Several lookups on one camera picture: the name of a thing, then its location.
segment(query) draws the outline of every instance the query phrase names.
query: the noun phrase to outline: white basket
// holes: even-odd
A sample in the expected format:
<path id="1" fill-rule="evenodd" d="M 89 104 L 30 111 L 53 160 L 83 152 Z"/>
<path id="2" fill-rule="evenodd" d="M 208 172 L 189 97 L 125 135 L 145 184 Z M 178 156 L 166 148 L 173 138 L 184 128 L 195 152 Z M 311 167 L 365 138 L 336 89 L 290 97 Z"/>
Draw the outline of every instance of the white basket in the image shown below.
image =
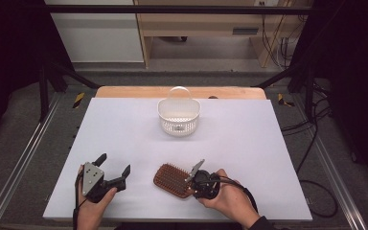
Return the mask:
<path id="1" fill-rule="evenodd" d="M 173 91 L 185 90 L 188 98 L 172 98 Z M 182 86 L 176 86 L 169 92 L 168 98 L 158 105 L 160 123 L 163 130 L 172 136 L 187 136 L 196 130 L 201 104 L 192 99 L 190 91 Z"/>

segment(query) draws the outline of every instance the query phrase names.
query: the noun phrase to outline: white tabletop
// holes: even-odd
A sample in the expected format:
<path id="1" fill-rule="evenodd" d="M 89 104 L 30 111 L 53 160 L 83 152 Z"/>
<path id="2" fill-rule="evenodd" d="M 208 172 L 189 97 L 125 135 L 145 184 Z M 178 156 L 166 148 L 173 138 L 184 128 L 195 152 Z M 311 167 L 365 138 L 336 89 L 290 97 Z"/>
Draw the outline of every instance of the white tabletop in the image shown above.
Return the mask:
<path id="1" fill-rule="evenodd" d="M 153 184 L 157 170 L 171 163 L 186 171 L 225 169 L 255 197 L 259 213 L 273 221 L 312 220 L 269 100 L 202 100 L 199 126 L 172 137 L 159 123 L 160 99 L 94 98 L 86 111 L 43 217 L 69 220 L 75 208 L 74 182 L 80 164 L 102 153 L 105 179 L 130 164 L 126 190 L 103 217 L 119 221 L 227 221 L 192 196 L 181 199 Z"/>

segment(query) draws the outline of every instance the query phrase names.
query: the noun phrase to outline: brush bristles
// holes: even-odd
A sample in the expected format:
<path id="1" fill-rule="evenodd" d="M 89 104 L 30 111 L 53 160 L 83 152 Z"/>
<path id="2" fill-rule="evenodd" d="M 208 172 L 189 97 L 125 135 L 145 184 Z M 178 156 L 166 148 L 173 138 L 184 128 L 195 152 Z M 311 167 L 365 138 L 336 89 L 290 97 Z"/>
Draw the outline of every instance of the brush bristles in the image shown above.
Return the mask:
<path id="1" fill-rule="evenodd" d="M 163 190 L 181 197 L 186 198 L 191 195 L 188 192 L 191 182 L 185 182 L 189 174 L 174 165 L 164 164 L 157 171 L 153 182 Z"/>

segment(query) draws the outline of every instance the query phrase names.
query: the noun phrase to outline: wire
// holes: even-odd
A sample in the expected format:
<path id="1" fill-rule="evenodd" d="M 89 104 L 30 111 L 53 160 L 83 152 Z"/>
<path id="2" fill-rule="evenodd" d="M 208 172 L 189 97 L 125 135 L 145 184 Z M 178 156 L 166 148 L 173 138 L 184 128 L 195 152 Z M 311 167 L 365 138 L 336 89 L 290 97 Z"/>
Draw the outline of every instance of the wire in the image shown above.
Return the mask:
<path id="1" fill-rule="evenodd" d="M 318 105 L 321 102 L 325 102 L 326 100 L 328 100 L 328 98 L 323 98 L 323 99 L 319 100 L 317 103 L 314 104 L 314 107 L 313 107 L 313 114 L 314 114 L 314 117 L 313 117 L 313 125 L 315 126 L 315 132 L 314 132 L 314 134 L 312 136 L 312 140 L 311 140 L 311 142 L 309 144 L 308 149 L 306 150 L 306 152 L 304 154 L 303 159 L 301 160 L 300 164 L 297 167 L 297 170 L 296 170 L 297 175 L 300 172 L 302 166 L 304 165 L 304 163 L 305 163 L 305 161 L 306 161 L 306 159 L 307 159 L 307 157 L 308 157 L 308 155 L 309 155 L 309 153 L 311 151 L 312 145 L 315 142 L 316 136 L 318 134 L 318 115 L 320 113 L 322 113 L 323 111 L 325 111 L 326 109 L 329 109 L 330 108 L 329 106 L 327 106 L 326 108 L 324 108 L 323 110 L 321 110 L 321 112 L 319 112 L 318 114 L 316 114 L 316 108 L 318 107 Z M 320 213 L 317 213 L 317 212 L 313 211 L 312 208 L 310 208 L 310 211 L 313 214 L 315 214 L 315 215 L 317 215 L 317 216 L 319 216 L 321 218 L 332 218 L 332 217 L 334 217 L 337 214 L 337 212 L 338 212 L 338 203 L 337 203 L 336 198 L 334 197 L 334 195 L 331 193 L 330 190 L 328 190 L 327 188 L 325 188 L 323 185 L 321 185 L 319 183 L 316 183 L 314 181 L 310 181 L 310 180 L 300 180 L 300 183 L 310 183 L 310 184 L 313 184 L 313 185 L 315 185 L 315 186 L 323 189 L 324 191 L 326 191 L 330 195 L 330 197 L 333 200 L 334 209 L 333 209 L 333 212 L 332 213 L 330 213 L 330 214 L 320 214 Z"/>
<path id="2" fill-rule="evenodd" d="M 323 119 L 326 115 L 328 115 L 328 114 L 330 114 L 330 113 L 331 113 L 331 111 L 330 111 L 330 107 L 329 107 L 329 106 L 327 106 L 326 108 L 322 109 L 322 110 L 321 110 L 318 114 L 316 114 L 315 116 L 316 116 L 317 121 L 320 121 L 321 119 Z M 300 132 L 302 132 L 302 131 L 304 131 L 304 130 L 307 130 L 307 129 L 311 128 L 311 127 L 312 127 L 312 124 L 311 124 L 309 121 L 304 120 L 303 122 L 301 122 L 301 123 L 299 123 L 299 124 L 297 124 L 297 125 L 283 127 L 283 128 L 281 129 L 281 131 L 282 131 L 282 132 L 285 132 L 285 131 L 295 130 L 295 129 L 297 129 L 298 127 L 302 127 L 302 126 L 307 125 L 307 124 L 310 124 L 310 126 L 305 127 L 305 128 L 303 128 L 303 129 L 300 129 L 300 130 L 298 130 L 298 131 L 296 131 L 296 132 L 293 132 L 293 133 L 283 134 L 283 136 L 293 135 L 293 134 L 300 133 Z"/>
<path id="3" fill-rule="evenodd" d="M 301 22 L 304 22 L 304 23 L 306 23 L 306 22 L 307 22 L 307 18 L 305 18 L 305 15 L 298 15 L 298 19 L 299 19 Z"/>
<path id="4" fill-rule="evenodd" d="M 286 16 L 283 15 L 282 18 L 280 19 L 280 22 L 279 24 L 277 25 L 277 28 L 274 30 L 274 34 L 276 35 L 279 30 L 280 30 L 280 25 L 282 24 L 284 18 Z M 275 58 L 274 58 L 274 55 L 272 53 L 272 48 L 271 48 L 271 45 L 270 45 L 270 42 L 268 40 L 268 37 L 267 37 L 267 34 L 265 33 L 265 14 L 262 14 L 262 42 L 263 42 L 263 45 L 265 47 L 265 49 L 268 51 L 268 54 L 271 58 L 271 60 L 274 62 L 275 65 L 279 66 L 279 67 L 284 67 L 282 66 Z"/>
<path id="5" fill-rule="evenodd" d="M 79 208 L 82 206 L 83 203 L 85 203 L 85 201 L 88 200 L 88 199 L 85 199 L 80 205 L 79 205 Z"/>
<path id="6" fill-rule="evenodd" d="M 323 87 L 321 87 L 317 82 L 315 82 L 315 80 L 313 81 L 313 89 L 314 89 L 314 92 L 317 94 L 319 93 L 324 94 L 325 96 L 319 94 L 323 98 L 328 97 L 331 94 L 329 90 L 326 90 Z"/>
<path id="7" fill-rule="evenodd" d="M 325 188 L 323 185 L 321 185 L 321 184 L 319 184 L 319 183 L 316 183 L 316 182 L 314 182 L 314 181 L 311 181 L 311 180 L 300 180 L 300 183 L 308 183 L 308 184 L 313 184 L 313 185 L 318 186 L 319 188 L 321 188 L 321 189 L 325 190 L 325 192 L 327 192 L 327 193 L 330 195 L 330 197 L 332 198 L 332 200 L 333 200 L 334 209 L 333 209 L 333 212 L 332 212 L 332 213 L 330 213 L 330 214 L 320 214 L 320 213 L 317 213 L 317 212 L 313 211 L 313 210 L 310 208 L 310 211 L 311 211 L 313 214 L 315 214 L 315 215 L 317 215 L 317 216 L 319 216 L 319 217 L 321 217 L 321 218 L 332 218 L 332 217 L 334 217 L 334 216 L 337 214 L 337 211 L 338 211 L 338 209 L 339 209 L 339 208 L 338 208 L 338 203 L 337 203 L 336 198 L 334 197 L 334 195 L 331 193 L 331 191 L 330 191 L 330 190 L 328 190 L 327 188 Z"/>
<path id="8" fill-rule="evenodd" d="M 277 63 L 280 63 L 280 60 L 279 60 L 279 48 L 276 49 L 277 50 Z M 281 65 L 279 65 L 280 69 L 282 69 L 282 71 L 284 71 L 285 69 L 283 69 L 283 67 Z"/>
<path id="9" fill-rule="evenodd" d="M 253 195 L 249 192 L 249 190 L 245 187 L 243 187 L 243 185 L 241 185 L 240 183 L 236 182 L 235 180 L 227 177 L 227 176 L 222 176 L 219 175 L 220 178 L 225 178 L 227 180 L 221 180 L 221 179 L 213 179 L 213 180 L 203 180 L 203 181 L 198 181 L 196 184 L 200 185 L 200 184 L 209 184 L 209 183 L 226 183 L 226 184 L 231 184 L 234 185 L 235 187 L 241 189 L 246 195 L 247 197 L 249 197 L 250 202 L 252 203 L 253 208 L 256 210 L 257 213 L 259 213 L 258 210 L 258 205 L 256 204 L 256 200 L 255 197 L 253 197 Z"/>
<path id="10" fill-rule="evenodd" d="M 326 99 L 325 98 L 323 98 L 323 99 L 321 99 L 321 100 L 319 100 L 317 103 L 316 103 L 316 105 L 319 105 L 319 104 L 321 104 L 322 102 L 325 102 L 326 101 Z M 316 117 L 316 118 L 323 118 L 324 116 L 326 116 L 326 115 L 328 115 L 328 112 L 326 113 L 326 114 L 324 114 L 324 115 L 321 115 L 325 110 L 327 110 L 327 109 L 329 109 L 330 107 L 329 106 L 327 106 L 327 107 L 325 107 L 325 108 L 323 108 L 321 111 L 319 111 L 317 114 L 315 114 L 314 113 L 314 118 Z M 294 130 L 294 129 L 296 129 L 296 128 L 298 128 L 298 127 L 302 127 L 303 125 L 306 125 L 306 124 L 308 124 L 310 121 L 308 121 L 308 120 L 304 120 L 304 121 L 302 121 L 302 122 L 300 122 L 300 123 L 298 123 L 298 124 L 296 124 L 296 125 L 292 125 L 292 126 L 284 126 L 284 127 L 282 127 L 281 128 L 281 131 L 290 131 L 290 130 Z"/>
<path id="11" fill-rule="evenodd" d="M 288 49 L 288 37 L 286 38 L 286 48 L 285 48 L 285 54 L 283 55 L 284 57 L 284 60 L 285 60 L 285 66 L 287 65 L 287 49 Z"/>
<path id="12" fill-rule="evenodd" d="M 76 183 L 74 184 L 75 189 L 76 189 L 76 208 L 74 209 L 73 212 L 73 229 L 77 230 L 78 229 L 78 217 L 79 217 L 79 210 L 80 207 L 82 206 L 82 204 L 86 201 L 83 201 L 82 204 L 79 204 L 79 187 L 80 187 L 80 180 L 82 179 L 83 176 L 83 171 L 84 171 L 84 167 L 82 167 L 82 170 L 77 174 L 77 178 L 76 178 Z"/>

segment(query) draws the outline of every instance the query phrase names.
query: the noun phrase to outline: human hand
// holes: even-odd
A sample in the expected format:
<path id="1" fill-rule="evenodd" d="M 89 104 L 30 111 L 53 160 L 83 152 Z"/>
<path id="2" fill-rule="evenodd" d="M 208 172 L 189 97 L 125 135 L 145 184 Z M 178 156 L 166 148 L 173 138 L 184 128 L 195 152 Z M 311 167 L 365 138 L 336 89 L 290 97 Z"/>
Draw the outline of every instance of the human hand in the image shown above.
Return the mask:
<path id="1" fill-rule="evenodd" d="M 228 176 L 225 170 L 217 171 L 219 176 Z M 244 228 L 250 228 L 259 218 L 247 195 L 238 187 L 220 183 L 217 197 L 214 199 L 199 198 L 198 201 L 206 208 L 213 208 L 231 220 L 240 223 Z"/>
<path id="2" fill-rule="evenodd" d="M 86 199 L 82 195 L 82 182 L 79 182 L 79 217 L 78 217 L 78 230 L 94 230 L 98 229 L 103 219 L 104 211 L 107 205 L 112 201 L 117 192 L 116 188 L 109 190 L 103 199 L 98 203 L 93 203 Z"/>

